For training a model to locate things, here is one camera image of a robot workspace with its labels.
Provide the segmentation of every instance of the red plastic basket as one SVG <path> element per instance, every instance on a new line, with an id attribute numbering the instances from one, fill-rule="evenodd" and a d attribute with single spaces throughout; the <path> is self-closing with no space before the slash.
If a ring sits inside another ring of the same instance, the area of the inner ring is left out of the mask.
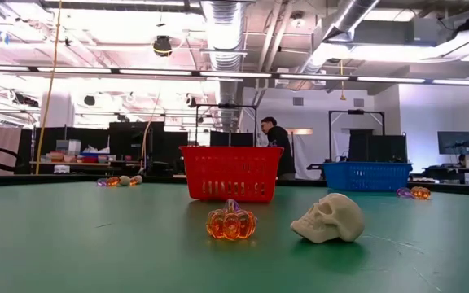
<path id="1" fill-rule="evenodd" d="M 190 197 L 268 203 L 282 147 L 181 146 Z"/>

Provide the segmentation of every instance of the small skull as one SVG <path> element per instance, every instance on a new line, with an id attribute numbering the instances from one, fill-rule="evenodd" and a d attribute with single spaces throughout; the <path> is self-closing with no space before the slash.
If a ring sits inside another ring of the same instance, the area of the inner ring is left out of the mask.
<path id="1" fill-rule="evenodd" d="M 361 209 L 342 194 L 332 193 L 315 203 L 291 229 L 314 243 L 334 238 L 352 242 L 364 230 Z"/>

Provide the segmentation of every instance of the metal frame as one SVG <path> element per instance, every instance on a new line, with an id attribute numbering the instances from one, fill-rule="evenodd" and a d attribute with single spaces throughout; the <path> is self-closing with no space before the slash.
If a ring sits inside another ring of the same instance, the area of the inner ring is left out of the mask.
<path id="1" fill-rule="evenodd" d="M 334 119 L 332 120 L 332 114 L 333 113 L 339 113 L 339 115 Z M 370 116 L 372 118 L 374 118 L 374 120 L 376 120 L 380 125 L 381 125 L 381 129 L 383 130 L 382 131 L 382 134 L 381 135 L 384 135 L 384 112 L 382 111 L 364 111 L 364 110 L 347 110 L 347 111 L 342 111 L 342 110 L 330 110 L 329 111 L 329 160 L 332 161 L 332 124 L 335 123 L 340 117 L 342 114 L 349 114 L 349 115 L 365 115 L 365 114 L 370 114 Z M 381 115 L 381 121 L 378 121 L 378 119 L 373 115 L 373 114 L 380 114 Z"/>
<path id="2" fill-rule="evenodd" d="M 196 104 L 195 107 L 195 145 L 198 143 L 198 137 L 199 137 L 199 108 L 200 107 L 218 107 L 219 109 L 242 109 L 242 108 L 251 108 L 254 110 L 254 133 L 252 134 L 253 139 L 252 139 L 252 145 L 255 147 L 256 146 L 256 117 L 258 115 L 258 110 L 256 106 L 250 106 L 250 105 L 234 105 L 234 104 L 227 104 L 227 103 L 220 103 L 220 104 Z"/>

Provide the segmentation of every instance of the person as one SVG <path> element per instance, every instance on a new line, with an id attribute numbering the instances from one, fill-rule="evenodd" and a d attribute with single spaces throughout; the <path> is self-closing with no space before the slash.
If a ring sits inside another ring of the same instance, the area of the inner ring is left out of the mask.
<path id="1" fill-rule="evenodd" d="M 278 179 L 294 180 L 296 169 L 292 159 L 291 143 L 287 131 L 278 126 L 278 122 L 273 117 L 266 117 L 261 120 L 261 132 L 267 135 L 269 147 L 283 147 L 283 155 L 278 163 Z"/>

